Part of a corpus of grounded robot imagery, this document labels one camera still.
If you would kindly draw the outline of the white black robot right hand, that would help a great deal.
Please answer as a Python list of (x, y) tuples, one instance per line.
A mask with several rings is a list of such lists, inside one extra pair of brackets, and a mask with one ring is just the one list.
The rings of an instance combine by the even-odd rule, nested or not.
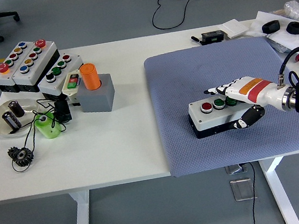
[(287, 111), (285, 92), (287, 85), (279, 88), (276, 83), (254, 77), (242, 77), (219, 87), (206, 90), (205, 94), (222, 94), (230, 99), (251, 104), (251, 107), (233, 125), (234, 129), (252, 126), (263, 117), (266, 105), (271, 105), (281, 111)]

